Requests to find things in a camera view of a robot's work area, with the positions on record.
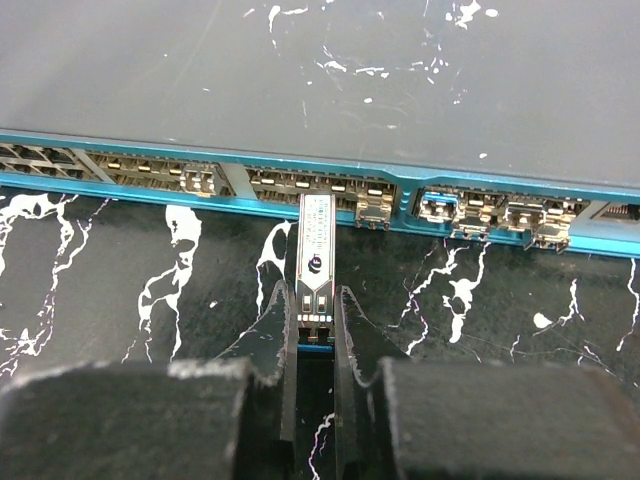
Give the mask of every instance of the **ethernet port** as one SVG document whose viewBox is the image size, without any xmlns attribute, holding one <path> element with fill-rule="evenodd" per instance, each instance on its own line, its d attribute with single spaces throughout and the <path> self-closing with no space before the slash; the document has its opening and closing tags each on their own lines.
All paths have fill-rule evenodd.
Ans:
<svg viewBox="0 0 640 480">
<path fill-rule="evenodd" d="M 601 211 L 598 217 L 609 220 L 638 222 L 640 221 L 640 205 L 610 203 Z"/>
</svg>

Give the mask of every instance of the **blue port frame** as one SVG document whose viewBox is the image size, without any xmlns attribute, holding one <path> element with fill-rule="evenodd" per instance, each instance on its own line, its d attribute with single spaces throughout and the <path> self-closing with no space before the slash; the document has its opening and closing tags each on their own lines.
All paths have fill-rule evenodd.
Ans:
<svg viewBox="0 0 640 480">
<path fill-rule="evenodd" d="M 506 175 L 436 170 L 431 168 L 383 165 L 348 160 L 332 161 L 295 156 L 274 157 L 261 154 L 218 151 L 199 147 L 151 145 L 130 142 L 113 142 L 97 139 L 71 138 L 58 135 L 26 134 L 0 131 L 0 143 L 42 147 L 78 148 L 121 154 L 167 157 L 177 160 L 203 163 L 231 163 L 247 167 L 313 171 L 319 174 L 349 175 L 381 178 L 396 185 L 396 205 L 390 229 L 396 232 L 450 237 L 451 227 L 433 224 L 413 215 L 417 193 L 429 185 L 449 185 L 460 188 L 485 188 L 520 195 L 572 197 L 590 201 L 621 204 L 640 204 L 640 188 L 596 188 L 566 182 L 550 182 Z M 239 197 L 203 198 L 189 193 L 166 192 L 142 187 L 129 187 L 99 181 L 71 180 L 20 173 L 0 173 L 0 185 L 48 192 L 73 193 L 87 196 L 111 197 L 121 200 L 155 204 L 183 205 L 192 208 L 221 212 L 241 213 L 296 220 L 298 207 Z M 339 225 L 354 226 L 353 212 L 338 211 Z M 492 229 L 488 241 L 523 246 L 528 243 L 527 234 Z M 606 222 L 590 222 L 579 234 L 572 232 L 571 252 L 605 254 L 621 257 L 640 257 L 640 224 L 616 225 Z"/>
</svg>

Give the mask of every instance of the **network switch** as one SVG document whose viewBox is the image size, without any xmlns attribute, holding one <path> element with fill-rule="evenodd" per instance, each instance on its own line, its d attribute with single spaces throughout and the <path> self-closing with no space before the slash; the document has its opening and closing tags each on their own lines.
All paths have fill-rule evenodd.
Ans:
<svg viewBox="0 0 640 480">
<path fill-rule="evenodd" d="M 638 14 L 612 2 L 15 2 L 0 185 L 289 219 L 331 194 L 372 235 L 640 256 Z"/>
</svg>

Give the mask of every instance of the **metal transceiver housing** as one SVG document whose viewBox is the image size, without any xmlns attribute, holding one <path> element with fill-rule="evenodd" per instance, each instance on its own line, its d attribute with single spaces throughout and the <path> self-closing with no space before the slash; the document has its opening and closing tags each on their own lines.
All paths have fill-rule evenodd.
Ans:
<svg viewBox="0 0 640 480">
<path fill-rule="evenodd" d="M 296 299 L 301 337 L 329 341 L 333 331 L 336 199 L 301 195 Z"/>
</svg>

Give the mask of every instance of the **gray switch top panel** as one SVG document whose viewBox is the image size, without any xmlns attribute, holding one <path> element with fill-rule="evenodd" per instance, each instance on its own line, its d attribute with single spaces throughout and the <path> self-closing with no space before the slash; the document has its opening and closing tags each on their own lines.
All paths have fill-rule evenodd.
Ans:
<svg viewBox="0 0 640 480">
<path fill-rule="evenodd" d="M 637 187 L 637 7 L 9 0 L 0 129 Z"/>
</svg>

